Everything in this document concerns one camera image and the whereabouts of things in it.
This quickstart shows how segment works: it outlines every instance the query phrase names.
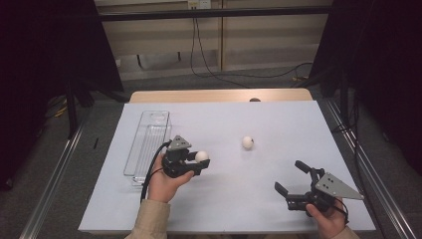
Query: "black cable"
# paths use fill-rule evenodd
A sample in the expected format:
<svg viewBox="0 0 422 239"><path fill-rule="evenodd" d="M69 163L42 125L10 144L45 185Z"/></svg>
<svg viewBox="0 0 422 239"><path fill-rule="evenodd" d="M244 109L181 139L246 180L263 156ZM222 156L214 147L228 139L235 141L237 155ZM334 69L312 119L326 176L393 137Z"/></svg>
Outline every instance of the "black cable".
<svg viewBox="0 0 422 239"><path fill-rule="evenodd" d="M293 69L291 69L291 70L288 70L288 71L286 71L286 72L284 72L284 73L281 73L281 74L272 75L272 76L255 76L255 75L236 74L236 73L233 73L233 74L232 74L232 73L219 73L219 74L216 74L216 73L211 72L211 70L209 69L208 64L207 64L207 62L206 62L205 56L204 56L204 51L203 51L203 48L202 48L201 36L200 36L200 33L199 33L199 24L198 24L198 19L193 19L193 24L194 24L194 26L193 26L194 28L193 28L192 51L191 51L191 54L190 54L190 67L191 67L192 73L193 73L195 76L197 76L197 77L200 77L200 78L210 78L210 77L214 77L214 78L216 78L216 79L218 79L218 80L220 80L220 81L224 81L224 82L228 82L228 83L236 84L236 85L241 86L241 87L244 87L244 88L249 88L249 87L246 87L246 86L241 85L241 84L238 84L238 83L234 83L234 82L231 82L231 81L227 81L227 80L224 80L224 79L220 79L220 78L218 78L218 77L223 76L223 77L246 77L246 78L263 78L263 79L271 79L271 78L277 78L277 77L282 77L282 76L285 76L285 75L287 75L287 74L289 74L289 73L291 73L291 72L295 72L295 73L296 73L296 76L298 77L297 69L298 69L299 67L301 67L301 66L305 66L305 65L312 65L312 64L313 64L313 63L301 63L301 64L299 64L299 65L295 66L295 67L294 67ZM197 73L195 73L195 71L193 70L193 66L192 66L192 62L193 62L192 58L193 58L193 57L192 57L192 54L193 54L193 50L194 50L194 46L195 46L195 35L196 35L196 29L198 30L197 35L198 35L198 41L199 41L199 45L200 45L200 49L201 49L202 59L203 59L203 61L204 61L204 63L205 63L205 67L206 67L206 69L207 69L208 73L210 73L210 75L208 75L208 76L201 76L201 75L198 75L198 74L197 74Z"/></svg>
<svg viewBox="0 0 422 239"><path fill-rule="evenodd" d="M149 181L151 180L152 175L153 175L156 171L158 171L158 170L155 170L153 173L151 173L152 168L153 168L153 166L154 166L154 164L155 164L155 160L156 160L156 159L157 159L157 157L158 157L158 154L161 152L161 150L162 150L164 147L169 146L169 145L170 145L170 143L171 143L171 140L170 140L170 141L168 141L168 142L163 143L163 144L162 144L162 145L158 148L157 152L155 153L155 155L154 155L154 157L153 157L153 159L152 159L152 161L151 161L151 164L149 165L149 169L148 169L148 171L147 171L147 173L146 173L146 176L145 176L145 181L143 182L143 185L142 185L142 192L141 192L141 194L140 194L140 202L142 202L142 200L143 200L143 199L145 199L145 197L146 197L146 192L147 192L148 185L149 185Z"/></svg>
<svg viewBox="0 0 422 239"><path fill-rule="evenodd" d="M193 60L192 60L192 59L193 59L193 50L194 50L194 47L195 47L195 35L196 35L196 28L198 27L198 19L194 18L194 19L192 19L192 20L193 20L193 38L192 38L192 51L191 51L191 53L190 53L190 69L191 69L192 73L193 73L195 76L200 77L200 78L214 77L215 79L217 79L217 80L219 80L219 81L226 82L226 83L231 83L231 84L237 85L237 86L242 87L242 88L250 89L249 87L247 87L247 86L245 86L245 85L242 85L242 84L239 84L239 83L235 83L235 82L232 82L232 81L228 81L228 80L221 79L221 78L217 77L216 75L214 75L214 74L211 72L211 70L210 70L210 69L209 69L209 67L208 67L207 62L205 61L204 51L203 51L203 49L202 49L201 38L200 38L200 35L199 35L199 28L198 28L198 33L197 33L197 34L198 34L199 46L200 46L200 48L201 48L202 59L204 60L205 67L206 67L207 71L211 74L211 76L201 76L201 75L198 75L198 74L197 74L197 73L193 70L193 63L192 63L192 62L193 62Z"/></svg>
<svg viewBox="0 0 422 239"><path fill-rule="evenodd" d="M160 168L156 169L155 171L153 171L153 172L151 173L151 178L152 178L152 176L155 174L155 172L160 171L160 170L162 170L162 167L160 167Z"/></svg>

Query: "hand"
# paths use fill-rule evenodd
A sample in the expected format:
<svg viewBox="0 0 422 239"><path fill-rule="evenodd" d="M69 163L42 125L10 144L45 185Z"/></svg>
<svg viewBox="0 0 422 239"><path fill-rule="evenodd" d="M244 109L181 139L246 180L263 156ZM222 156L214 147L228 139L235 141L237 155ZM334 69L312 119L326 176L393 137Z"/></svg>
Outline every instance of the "hand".
<svg viewBox="0 0 422 239"><path fill-rule="evenodd" d="M148 199L160 202L169 202L176 194L177 188L185 184L193 177L194 172L188 171L185 174L171 178L162 171L161 160L163 154L160 154L155 160L152 168L152 177L149 181Z"/></svg>
<svg viewBox="0 0 422 239"><path fill-rule="evenodd" d="M338 198L334 206L342 209L341 201L341 198ZM327 212L321 213L315 206L308 204L307 211L316 220L321 239L332 238L345 228L344 215L332 207Z"/></svg>

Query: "clear plastic container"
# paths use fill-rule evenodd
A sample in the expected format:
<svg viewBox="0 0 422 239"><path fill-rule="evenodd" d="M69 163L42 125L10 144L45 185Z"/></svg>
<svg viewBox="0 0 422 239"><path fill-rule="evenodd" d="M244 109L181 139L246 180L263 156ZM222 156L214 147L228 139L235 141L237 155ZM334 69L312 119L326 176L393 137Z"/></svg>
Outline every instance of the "clear plastic container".
<svg viewBox="0 0 422 239"><path fill-rule="evenodd" d="M133 186L142 186L152 158L159 147L170 140L170 112L143 112L127 159L124 175Z"/></svg>

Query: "white table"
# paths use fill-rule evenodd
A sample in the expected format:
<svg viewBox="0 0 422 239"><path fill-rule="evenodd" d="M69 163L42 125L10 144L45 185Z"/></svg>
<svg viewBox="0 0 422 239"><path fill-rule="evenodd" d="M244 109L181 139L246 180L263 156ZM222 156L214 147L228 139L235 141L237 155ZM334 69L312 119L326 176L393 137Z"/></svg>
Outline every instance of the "white table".
<svg viewBox="0 0 422 239"><path fill-rule="evenodd" d="M317 230L304 212L289 211L274 189L310 190L311 178L295 167L301 160L324 168L355 188L317 102L127 104L79 230L128 233L139 207L140 189L123 169L143 111L169 111L172 137L191 150L208 151L211 163L183 185L171 201L169 233L297 233ZM249 135L255 147L241 146ZM348 224L374 230L362 201L344 200Z"/></svg>

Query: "white ball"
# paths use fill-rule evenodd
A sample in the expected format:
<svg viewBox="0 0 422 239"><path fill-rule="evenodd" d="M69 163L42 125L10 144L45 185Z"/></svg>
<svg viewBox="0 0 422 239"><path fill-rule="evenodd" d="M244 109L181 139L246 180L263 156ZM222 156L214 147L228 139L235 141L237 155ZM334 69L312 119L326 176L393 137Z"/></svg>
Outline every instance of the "white ball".
<svg viewBox="0 0 422 239"><path fill-rule="evenodd" d="M254 140L249 136L244 136L242 139L242 146L246 149L251 149L254 146Z"/></svg>
<svg viewBox="0 0 422 239"><path fill-rule="evenodd" d="M198 151L195 155L196 162L200 162L206 159L209 159L208 153L206 151Z"/></svg>

